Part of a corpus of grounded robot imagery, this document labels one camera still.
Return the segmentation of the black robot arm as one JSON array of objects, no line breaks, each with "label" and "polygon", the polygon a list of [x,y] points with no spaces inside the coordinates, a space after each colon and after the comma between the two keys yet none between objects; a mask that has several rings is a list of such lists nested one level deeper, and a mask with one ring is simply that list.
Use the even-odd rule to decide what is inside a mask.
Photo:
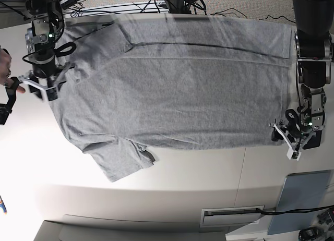
[{"label": "black robot arm", "polygon": [[271,139],[285,141],[288,158],[297,160],[302,150],[320,146],[325,128],[324,86],[331,83],[333,63],[333,0],[293,0],[293,7],[298,107],[285,111],[286,122],[271,124]]},{"label": "black robot arm", "polygon": [[57,61],[72,54],[76,44],[68,42],[56,46],[65,31],[61,0],[26,0],[26,8],[31,15],[31,27],[25,35],[28,54],[22,60],[31,64],[32,70],[18,80],[39,98],[54,101],[66,82],[65,74],[75,67],[71,62],[59,64]]}]

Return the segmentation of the person's hand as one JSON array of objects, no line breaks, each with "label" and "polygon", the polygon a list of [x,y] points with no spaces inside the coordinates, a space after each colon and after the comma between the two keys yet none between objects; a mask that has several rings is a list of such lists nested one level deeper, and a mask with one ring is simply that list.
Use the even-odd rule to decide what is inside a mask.
[{"label": "person's hand", "polygon": [[1,48],[1,86],[11,87],[14,81],[10,79],[12,57],[6,49]]}]

